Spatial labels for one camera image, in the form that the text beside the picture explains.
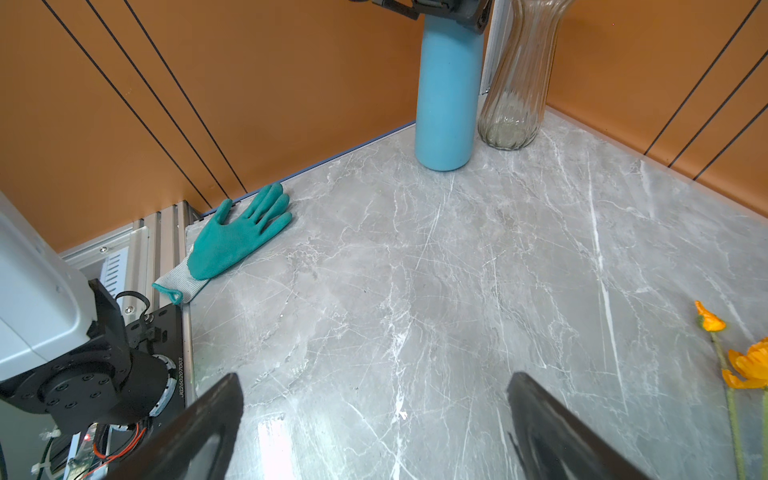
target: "orange wall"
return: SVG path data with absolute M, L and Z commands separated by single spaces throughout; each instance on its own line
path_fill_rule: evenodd
M 180 200 L 209 210 L 415 118 L 423 23 L 374 5 L 47 2 L 104 75 L 42 0 L 0 2 L 0 189 L 58 251 Z
M 768 2 L 576 0 L 548 103 L 768 215 L 767 51 Z

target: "blue edge strip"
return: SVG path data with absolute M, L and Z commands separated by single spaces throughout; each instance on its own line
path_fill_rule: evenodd
M 409 123 L 407 123 L 407 124 L 403 125 L 402 127 L 398 127 L 398 128 L 396 128 L 395 130 L 392 130 L 392 131 L 388 131 L 388 132 L 387 132 L 387 133 L 385 133 L 385 134 L 381 134 L 381 135 L 379 135 L 378 137 L 374 137 L 374 138 L 372 138 L 371 140 L 368 140 L 368 141 L 367 141 L 367 142 L 365 142 L 365 143 L 362 143 L 362 144 L 360 144 L 360 145 L 357 145 L 356 147 L 352 147 L 352 148 L 350 148 L 349 150 L 345 150 L 345 151 L 343 151 L 343 152 L 342 152 L 342 153 L 340 153 L 340 154 L 337 154 L 337 155 L 334 155 L 334 156 L 332 156 L 331 158 L 327 158 L 327 159 L 325 159 L 325 160 L 323 160 L 323 161 L 321 161 L 321 162 L 319 162 L 319 163 L 316 163 L 316 164 L 314 164 L 314 165 L 311 165 L 311 166 L 309 166 L 309 167 L 305 168 L 304 170 L 299 170 L 299 171 L 297 171 L 295 174 L 292 174 L 292 175 L 288 175 L 287 177 L 285 177 L 285 178 L 283 178 L 282 180 L 280 180 L 280 183 L 284 182 L 285 180 L 288 180 L 289 178 L 294 178 L 296 175 L 299 175 L 299 174 L 303 174 L 304 172 L 306 172 L 306 171 L 308 171 L 308 170 L 312 170 L 314 167 L 319 167 L 319 166 L 320 166 L 320 165 L 322 165 L 322 164 L 327 164 L 327 163 L 328 163 L 328 162 L 330 162 L 331 160 L 335 160 L 335 159 L 337 159 L 337 158 L 339 158 L 339 157 L 341 157 L 341 156 L 343 156 L 343 155 L 346 155 L 346 154 L 348 154 L 348 153 L 349 153 L 349 152 L 351 152 L 351 151 L 357 150 L 358 148 L 362 148 L 362 147 L 365 147 L 367 144 L 371 144 L 371 143 L 373 143 L 373 142 L 375 142 L 375 141 L 377 141 L 377 140 L 381 140 L 382 138 L 386 137 L 387 135 L 391 135 L 391 134 L 394 134 L 395 132 L 401 131 L 403 128 L 408 128 L 408 127 L 410 127 L 411 125 L 413 125 L 414 123 L 416 123 L 416 122 L 414 122 L 414 121 L 412 121 L 412 122 L 409 122 Z M 233 203 L 233 204 L 236 204 L 237 202 L 240 202 L 240 201 L 242 201 L 242 200 L 245 200 L 245 199 L 246 199 L 246 198 L 248 198 L 248 197 L 251 197 L 251 196 L 253 196 L 253 195 L 255 195 L 255 194 L 258 194 L 258 193 L 259 193 L 259 190 L 254 190 L 254 191 L 250 192 L 249 194 L 245 194 L 245 195 L 243 195 L 242 197 L 238 197 L 238 198 L 236 198 L 236 199 L 232 200 L 232 203 Z M 205 212 L 204 214 L 201 214 L 201 215 L 200 215 L 200 218 L 205 218 L 205 217 L 207 217 L 208 215 L 211 215 L 211 214 L 215 214 L 215 213 L 216 213 L 216 210 L 219 210 L 219 209 L 218 209 L 218 208 L 214 208 L 214 209 L 208 210 L 208 211 L 207 211 L 207 212 Z

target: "glove cuff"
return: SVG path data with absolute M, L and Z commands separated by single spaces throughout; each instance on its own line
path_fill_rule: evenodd
M 208 280 L 196 280 L 192 277 L 187 266 L 189 257 L 187 255 L 175 268 L 152 283 L 152 287 L 167 295 L 174 305 L 189 303 L 208 283 Z

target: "clear ribbed glass vase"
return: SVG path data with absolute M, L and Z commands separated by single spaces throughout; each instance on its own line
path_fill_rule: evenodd
M 503 150 L 531 143 L 547 101 L 558 28 L 573 0 L 511 0 L 514 20 L 485 99 L 478 131 Z

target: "bottle body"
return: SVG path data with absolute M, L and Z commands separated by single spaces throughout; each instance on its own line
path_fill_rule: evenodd
M 514 150 L 536 137 L 544 120 L 560 21 L 572 2 L 512 0 L 512 31 L 478 119 L 486 144 Z
M 427 168 L 455 170 L 472 155 L 482 49 L 482 34 L 425 16 L 415 150 Z

